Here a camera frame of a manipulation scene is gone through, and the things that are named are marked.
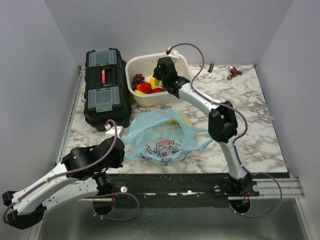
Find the yellow fake banana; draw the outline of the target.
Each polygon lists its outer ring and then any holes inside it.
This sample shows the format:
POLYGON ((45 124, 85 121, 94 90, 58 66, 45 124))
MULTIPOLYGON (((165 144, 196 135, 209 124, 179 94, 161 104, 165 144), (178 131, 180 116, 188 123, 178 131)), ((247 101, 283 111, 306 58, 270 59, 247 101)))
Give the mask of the yellow fake banana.
MULTIPOLYGON (((189 119, 186 115, 184 115, 183 113, 179 115, 179 119, 180 119, 181 121, 183 121, 184 123, 186 123, 187 125, 193 126, 193 123, 190 121, 190 119, 189 119)), ((168 123, 169 123, 170 125, 180 124, 180 123, 179 123, 178 121, 176 121, 176 120, 170 120, 170 121, 168 121, 168 123)))
POLYGON ((156 86, 161 86, 162 85, 162 81, 158 80, 158 79, 155 79, 155 85, 156 86))
POLYGON ((156 78, 152 77, 149 83, 150 83, 152 90, 157 87, 157 79, 156 78))
POLYGON ((147 93, 145 93, 145 92, 143 92, 141 90, 138 90, 138 89, 136 89, 134 92, 137 93, 137 94, 140 94, 140 95, 146 95, 147 94, 147 93))

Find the red orange fake strawberry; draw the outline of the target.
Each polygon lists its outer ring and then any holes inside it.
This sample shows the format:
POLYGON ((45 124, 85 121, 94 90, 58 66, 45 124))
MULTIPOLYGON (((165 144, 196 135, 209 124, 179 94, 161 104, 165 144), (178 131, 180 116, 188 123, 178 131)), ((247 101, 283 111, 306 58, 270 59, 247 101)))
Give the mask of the red orange fake strawberry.
POLYGON ((154 89, 152 89, 151 93, 152 94, 156 94, 156 93, 162 93, 164 92, 165 90, 163 88, 160 88, 160 87, 156 87, 154 89))

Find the red fake apple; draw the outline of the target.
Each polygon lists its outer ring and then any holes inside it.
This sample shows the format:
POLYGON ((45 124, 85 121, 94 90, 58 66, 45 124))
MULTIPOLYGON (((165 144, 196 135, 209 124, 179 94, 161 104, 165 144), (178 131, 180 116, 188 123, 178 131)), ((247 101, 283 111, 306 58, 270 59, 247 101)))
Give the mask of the red fake apple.
POLYGON ((144 94, 150 94, 152 92, 152 86, 149 82, 143 82, 137 85, 137 90, 144 94))

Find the dark red fake grapes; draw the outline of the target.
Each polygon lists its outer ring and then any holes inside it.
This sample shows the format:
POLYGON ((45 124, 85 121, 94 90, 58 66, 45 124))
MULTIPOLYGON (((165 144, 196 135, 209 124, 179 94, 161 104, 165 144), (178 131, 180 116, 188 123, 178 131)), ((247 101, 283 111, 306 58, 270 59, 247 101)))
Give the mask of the dark red fake grapes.
POLYGON ((137 73, 131 81, 132 89, 137 90, 138 85, 145 83, 145 77, 141 73, 137 73))

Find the blue printed plastic bag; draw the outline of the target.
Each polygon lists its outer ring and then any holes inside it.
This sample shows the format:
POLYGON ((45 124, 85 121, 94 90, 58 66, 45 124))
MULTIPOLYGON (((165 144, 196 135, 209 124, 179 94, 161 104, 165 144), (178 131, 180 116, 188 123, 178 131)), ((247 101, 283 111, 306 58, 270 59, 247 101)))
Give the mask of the blue printed plastic bag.
POLYGON ((184 160, 189 153, 204 151, 213 140, 200 144, 198 136, 208 131, 184 123, 179 118, 180 114, 184 113, 167 108, 137 115, 123 141, 130 148, 124 158, 128 161, 144 158, 168 166, 184 160), (176 120, 179 124, 169 124, 170 120, 176 120))

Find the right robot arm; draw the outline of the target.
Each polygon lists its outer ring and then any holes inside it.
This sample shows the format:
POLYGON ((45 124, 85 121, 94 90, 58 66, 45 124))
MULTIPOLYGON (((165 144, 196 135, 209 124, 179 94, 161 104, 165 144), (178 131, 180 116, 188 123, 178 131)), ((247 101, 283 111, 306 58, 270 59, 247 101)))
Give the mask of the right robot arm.
POLYGON ((252 177, 244 168, 237 150, 238 122, 232 103, 218 102, 199 91, 188 79, 178 75, 170 57, 157 60, 153 77, 162 81, 169 94, 190 103, 208 117, 208 133, 219 143, 228 165, 230 191, 236 196, 247 192, 252 177))

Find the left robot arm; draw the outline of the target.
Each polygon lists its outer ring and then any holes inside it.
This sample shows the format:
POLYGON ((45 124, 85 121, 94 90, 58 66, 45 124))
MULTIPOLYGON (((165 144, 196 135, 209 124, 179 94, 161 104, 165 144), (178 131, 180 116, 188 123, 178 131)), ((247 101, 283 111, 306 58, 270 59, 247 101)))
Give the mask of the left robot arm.
POLYGON ((30 228, 64 204, 113 191, 106 170, 123 167, 125 145, 118 137, 99 145, 75 147, 49 173, 20 191, 2 194, 3 221, 16 229, 30 228))

